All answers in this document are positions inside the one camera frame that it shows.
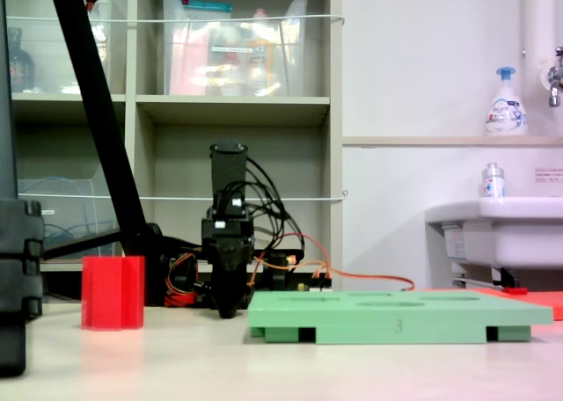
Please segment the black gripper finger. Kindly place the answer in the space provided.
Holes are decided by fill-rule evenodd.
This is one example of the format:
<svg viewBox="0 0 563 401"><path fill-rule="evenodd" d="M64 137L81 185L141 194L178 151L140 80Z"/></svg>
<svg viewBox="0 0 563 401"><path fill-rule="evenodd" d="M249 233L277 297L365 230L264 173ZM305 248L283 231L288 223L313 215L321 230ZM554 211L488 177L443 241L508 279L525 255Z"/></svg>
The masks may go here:
<svg viewBox="0 0 563 401"><path fill-rule="evenodd" d="M220 263L212 265L211 298L220 318L230 317L230 276Z"/></svg>
<svg viewBox="0 0 563 401"><path fill-rule="evenodd" d="M234 317L247 294L247 265L252 262L251 255L237 257L230 265L230 293L228 317Z"/></svg>

